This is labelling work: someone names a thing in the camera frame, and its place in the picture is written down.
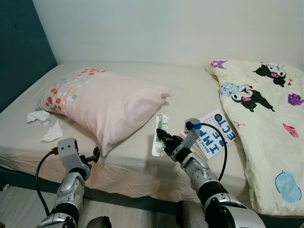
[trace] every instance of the pink pillow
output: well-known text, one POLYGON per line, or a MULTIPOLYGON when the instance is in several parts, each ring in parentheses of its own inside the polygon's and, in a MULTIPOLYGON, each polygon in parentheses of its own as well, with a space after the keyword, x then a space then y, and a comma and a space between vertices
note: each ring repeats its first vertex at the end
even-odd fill
POLYGON ((82 68, 55 82, 37 108, 73 119, 93 132, 107 153, 143 126, 168 96, 170 90, 160 85, 82 68))

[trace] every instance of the black cable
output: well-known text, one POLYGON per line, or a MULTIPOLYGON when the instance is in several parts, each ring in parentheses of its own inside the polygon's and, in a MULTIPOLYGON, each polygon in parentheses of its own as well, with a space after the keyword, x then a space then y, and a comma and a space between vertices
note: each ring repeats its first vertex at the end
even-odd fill
POLYGON ((42 197, 41 195, 41 192, 40 192, 40 188, 39 188, 39 183, 38 183, 38 176, 39 176, 39 171, 40 171, 40 168, 41 168, 41 165, 42 163, 45 161, 45 159, 50 156, 50 155, 57 155, 58 154, 58 149, 57 147, 54 148, 51 152, 49 152, 46 156, 43 157, 43 159, 40 161, 38 167, 37 167, 37 170, 36 170, 36 190, 37 190, 37 194, 41 200, 41 203, 44 207, 44 210, 46 211, 46 214, 47 216, 49 216, 49 210, 48 210, 48 206, 47 206, 47 203, 45 202, 44 198, 42 197))
POLYGON ((201 125, 201 126, 208 126, 208 127, 211 127, 212 129, 214 129, 221 137, 223 143, 224 143, 224 148, 225 148, 225 158, 224 158, 224 163, 223 163, 223 168, 222 168, 222 171, 220 172, 220 175, 219 175, 219 178, 218 180, 220 181, 224 175, 224 172, 225 172, 225 168, 226 168, 226 163, 227 163, 227 145, 226 145, 226 140, 224 138, 224 136, 222 135, 222 133, 215 127, 215 126, 212 126, 208 123, 198 123, 197 125, 201 125))

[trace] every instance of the white wall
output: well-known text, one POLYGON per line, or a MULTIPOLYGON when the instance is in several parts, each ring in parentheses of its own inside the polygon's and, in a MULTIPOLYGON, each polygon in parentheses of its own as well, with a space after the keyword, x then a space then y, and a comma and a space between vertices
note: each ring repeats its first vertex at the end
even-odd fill
POLYGON ((303 0, 33 2, 58 63, 236 58, 304 68, 303 0))

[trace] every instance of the beige bed sheet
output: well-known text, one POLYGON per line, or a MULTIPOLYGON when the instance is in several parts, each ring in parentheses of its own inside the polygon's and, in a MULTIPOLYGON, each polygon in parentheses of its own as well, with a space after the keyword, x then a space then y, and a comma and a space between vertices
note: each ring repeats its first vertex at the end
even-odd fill
MULTIPOLYGON (((42 157, 57 145, 58 140, 41 143, 41 138, 56 119, 63 130, 63 138, 77 139, 79 153, 91 156, 96 138, 71 119, 51 114, 51 123, 39 121, 27 124, 27 113, 35 110, 36 102, 54 80, 81 67, 102 68, 123 76, 142 78, 169 86, 174 97, 168 98, 157 114, 169 116, 169 131, 179 134, 184 120, 200 118, 221 108, 219 87, 215 78, 203 68, 140 63, 65 63, 52 69, 0 114, 0 165, 34 175, 42 157)), ((188 176, 168 156, 152 157, 153 117, 146 125, 114 148, 107 157, 93 164, 90 179, 92 189, 116 192, 130 197, 152 196, 161 200, 196 199, 188 176)), ((208 163, 219 175, 224 153, 220 152, 208 163)), ((247 181, 244 176, 246 158, 239 137, 228 146, 228 162, 222 184, 249 206, 247 181)), ((65 169, 58 156, 49 157, 40 171, 42 178, 61 182, 65 169)))

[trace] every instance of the blanket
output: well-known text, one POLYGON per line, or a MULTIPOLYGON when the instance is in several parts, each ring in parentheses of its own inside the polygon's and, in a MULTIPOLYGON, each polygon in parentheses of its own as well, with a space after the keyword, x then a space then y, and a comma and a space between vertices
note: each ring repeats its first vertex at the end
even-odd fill
POLYGON ((211 61, 207 70, 244 147, 252 207, 304 216, 304 72, 236 60, 211 61))

